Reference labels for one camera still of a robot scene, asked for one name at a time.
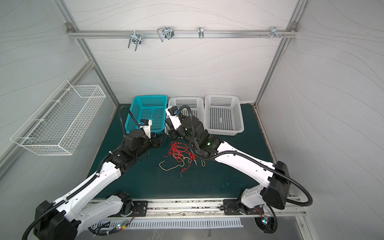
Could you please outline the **metal U-bolt clamp left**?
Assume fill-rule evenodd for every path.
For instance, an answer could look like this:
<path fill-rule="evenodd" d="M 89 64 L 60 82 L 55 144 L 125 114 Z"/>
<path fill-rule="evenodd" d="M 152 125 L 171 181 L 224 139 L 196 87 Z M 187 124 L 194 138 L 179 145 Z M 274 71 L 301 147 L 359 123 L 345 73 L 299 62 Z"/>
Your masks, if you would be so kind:
<path fill-rule="evenodd" d="M 135 46 L 135 51 L 137 51 L 138 46 L 142 44 L 142 37 L 136 33 L 131 34 L 129 43 L 128 43 L 128 48 L 131 46 Z"/>

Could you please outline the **small metal bracket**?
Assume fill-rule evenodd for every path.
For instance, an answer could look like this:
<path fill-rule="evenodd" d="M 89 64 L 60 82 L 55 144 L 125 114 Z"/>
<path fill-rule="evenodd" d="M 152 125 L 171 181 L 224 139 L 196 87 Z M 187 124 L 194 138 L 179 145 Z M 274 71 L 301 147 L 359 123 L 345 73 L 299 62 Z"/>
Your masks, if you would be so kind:
<path fill-rule="evenodd" d="M 204 38 L 204 29 L 203 29 L 203 27 L 198 27 L 198 35 L 199 35 L 199 39 L 203 39 Z"/>

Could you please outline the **dark green table mat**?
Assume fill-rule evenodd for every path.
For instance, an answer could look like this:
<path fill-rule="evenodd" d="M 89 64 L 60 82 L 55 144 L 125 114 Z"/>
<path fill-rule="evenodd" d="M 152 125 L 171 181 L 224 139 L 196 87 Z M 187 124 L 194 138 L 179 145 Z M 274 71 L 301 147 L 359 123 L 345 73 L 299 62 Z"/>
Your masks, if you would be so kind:
<path fill-rule="evenodd" d="M 243 104 L 241 109 L 245 130 L 235 136 L 222 136 L 222 140 L 248 155 L 272 161 L 254 107 Z M 215 161 L 202 166 L 201 160 L 197 159 L 196 163 L 187 164 L 187 170 L 182 172 L 177 161 L 167 156 L 171 142 L 167 139 L 160 148 L 142 155 L 131 169 L 104 188 L 96 198 L 106 199 L 122 191 L 136 199 L 225 199 L 236 198 L 241 190 L 258 185 L 251 177 Z"/>

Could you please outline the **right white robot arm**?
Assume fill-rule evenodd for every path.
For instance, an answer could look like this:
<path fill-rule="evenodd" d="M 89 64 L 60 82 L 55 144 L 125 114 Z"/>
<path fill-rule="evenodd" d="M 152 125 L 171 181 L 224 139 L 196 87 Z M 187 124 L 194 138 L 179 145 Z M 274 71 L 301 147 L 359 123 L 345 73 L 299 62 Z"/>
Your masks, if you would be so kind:
<path fill-rule="evenodd" d="M 255 218 L 257 227 L 265 234 L 277 231 L 278 220 L 275 209 L 283 210 L 286 203 L 302 207 L 313 204 L 309 191 L 290 177 L 285 163 L 262 161 L 209 134 L 187 105 L 180 108 L 169 106 L 165 112 L 167 134 L 172 139 L 186 141 L 190 153 L 196 158 L 228 165 L 258 183 L 256 187 L 241 191 L 233 203 L 235 207 L 230 209 L 241 215 L 247 215 L 258 207 L 267 206 L 272 216 L 268 217 L 258 210 L 259 217 Z"/>

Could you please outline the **white perforated basket right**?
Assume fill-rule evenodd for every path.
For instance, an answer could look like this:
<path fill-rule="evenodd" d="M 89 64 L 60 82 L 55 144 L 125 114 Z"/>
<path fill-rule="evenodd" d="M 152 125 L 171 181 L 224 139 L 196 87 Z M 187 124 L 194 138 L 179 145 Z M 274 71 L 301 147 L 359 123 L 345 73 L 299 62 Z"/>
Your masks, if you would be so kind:
<path fill-rule="evenodd" d="M 209 134 L 235 136 L 245 129 L 240 100 L 236 96 L 206 95 L 204 127 Z"/>

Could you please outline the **horizontal aluminium rail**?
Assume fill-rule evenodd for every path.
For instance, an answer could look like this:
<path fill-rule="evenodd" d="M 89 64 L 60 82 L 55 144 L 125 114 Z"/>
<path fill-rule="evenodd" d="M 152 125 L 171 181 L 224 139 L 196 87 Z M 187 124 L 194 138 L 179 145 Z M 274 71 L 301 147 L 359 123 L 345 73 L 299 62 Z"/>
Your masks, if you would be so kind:
<path fill-rule="evenodd" d="M 270 30 L 206 30 L 203 39 L 248 39 L 262 38 L 260 34 L 268 34 Z M 131 34 L 136 33 L 142 39 L 159 39 L 154 31 L 76 31 L 68 32 L 71 39 L 129 39 Z M 198 30 L 174 30 L 174 39 L 199 39 Z M 285 38 L 295 38 L 298 32 L 278 30 L 280 34 L 286 34 Z"/>

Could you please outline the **white perforated basket middle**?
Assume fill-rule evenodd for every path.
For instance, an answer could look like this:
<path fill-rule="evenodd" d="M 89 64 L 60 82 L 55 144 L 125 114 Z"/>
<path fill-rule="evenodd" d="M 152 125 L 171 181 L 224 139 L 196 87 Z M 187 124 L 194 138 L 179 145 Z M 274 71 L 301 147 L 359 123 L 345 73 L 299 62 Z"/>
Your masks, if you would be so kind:
<path fill-rule="evenodd" d="M 166 120 L 170 119 L 169 110 L 171 107 L 180 109 L 183 105 L 188 105 L 191 109 L 192 115 L 199 121 L 204 121 L 204 100 L 200 97 L 174 97 L 170 98 L 168 107 L 166 108 Z"/>

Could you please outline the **metal clamp right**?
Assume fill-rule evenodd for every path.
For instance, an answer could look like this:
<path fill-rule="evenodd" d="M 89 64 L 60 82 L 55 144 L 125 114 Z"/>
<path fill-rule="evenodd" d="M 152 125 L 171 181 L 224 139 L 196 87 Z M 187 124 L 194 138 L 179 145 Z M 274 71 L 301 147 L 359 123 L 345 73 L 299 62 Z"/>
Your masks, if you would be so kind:
<path fill-rule="evenodd" d="M 260 34 L 260 36 L 262 38 L 268 37 L 270 39 L 273 39 L 273 38 L 285 38 L 286 34 L 280 34 L 280 33 L 278 33 L 278 30 L 276 27 L 272 27 L 268 34 Z"/>

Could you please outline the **teal perforated plastic basket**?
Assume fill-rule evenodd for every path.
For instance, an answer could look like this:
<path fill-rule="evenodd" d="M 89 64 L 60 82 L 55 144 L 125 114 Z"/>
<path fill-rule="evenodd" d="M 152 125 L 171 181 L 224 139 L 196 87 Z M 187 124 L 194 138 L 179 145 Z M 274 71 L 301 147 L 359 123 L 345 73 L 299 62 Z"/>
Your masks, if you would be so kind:
<path fill-rule="evenodd" d="M 166 95 L 137 96 L 130 111 L 138 123 L 143 119 L 152 120 L 151 132 L 160 134 L 165 129 L 167 103 Z"/>

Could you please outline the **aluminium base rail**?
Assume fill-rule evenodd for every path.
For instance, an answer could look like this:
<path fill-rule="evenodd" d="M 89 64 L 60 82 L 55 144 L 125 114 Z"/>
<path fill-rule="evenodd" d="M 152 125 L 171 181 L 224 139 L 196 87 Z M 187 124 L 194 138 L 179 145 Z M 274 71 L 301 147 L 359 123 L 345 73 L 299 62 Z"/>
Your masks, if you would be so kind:
<path fill-rule="evenodd" d="M 108 199 L 95 199 L 78 210 L 66 211 L 67 217 L 76 220 L 88 218 L 98 222 L 107 218 L 125 218 L 136 213 L 138 217 L 152 219 L 160 218 L 223 218 L 225 216 L 267 217 L 305 217 L 305 209 L 300 206 L 287 204 L 283 210 L 270 209 L 267 205 L 258 205 L 249 210 L 241 210 L 236 199 L 134 199 L 128 206 L 128 212 L 123 211 L 123 202 L 116 196 Z"/>

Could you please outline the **white perforated basket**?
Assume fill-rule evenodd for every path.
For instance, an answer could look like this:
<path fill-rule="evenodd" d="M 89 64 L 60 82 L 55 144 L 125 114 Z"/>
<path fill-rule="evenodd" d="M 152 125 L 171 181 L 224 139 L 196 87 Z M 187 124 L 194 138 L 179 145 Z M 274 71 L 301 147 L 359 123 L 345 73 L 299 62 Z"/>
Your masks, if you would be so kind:
<path fill-rule="evenodd" d="M 170 98 L 168 107 L 166 108 L 166 120 L 170 119 L 169 110 L 171 107 L 180 109 L 183 105 L 188 105 L 191 109 L 192 115 L 199 121 L 204 121 L 204 100 L 200 97 L 174 97 Z"/>
<path fill-rule="evenodd" d="M 206 95 L 204 127 L 209 134 L 235 136 L 245 129 L 240 100 L 236 96 Z"/>

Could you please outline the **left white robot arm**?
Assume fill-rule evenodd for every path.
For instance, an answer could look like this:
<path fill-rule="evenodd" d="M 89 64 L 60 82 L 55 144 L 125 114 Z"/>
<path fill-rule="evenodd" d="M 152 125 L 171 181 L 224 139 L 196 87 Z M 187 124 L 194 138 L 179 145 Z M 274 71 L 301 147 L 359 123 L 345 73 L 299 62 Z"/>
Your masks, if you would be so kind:
<path fill-rule="evenodd" d="M 110 183 L 132 168 L 139 157 L 162 145 L 152 132 L 152 119 L 135 121 L 137 129 L 125 133 L 121 144 L 107 154 L 97 170 L 81 184 L 53 202 L 44 201 L 36 208 L 35 219 L 22 239 L 33 233 L 39 240 L 74 240 L 98 221 L 116 214 L 129 215 L 134 207 L 130 195 L 120 192 L 95 206 L 86 205 Z"/>

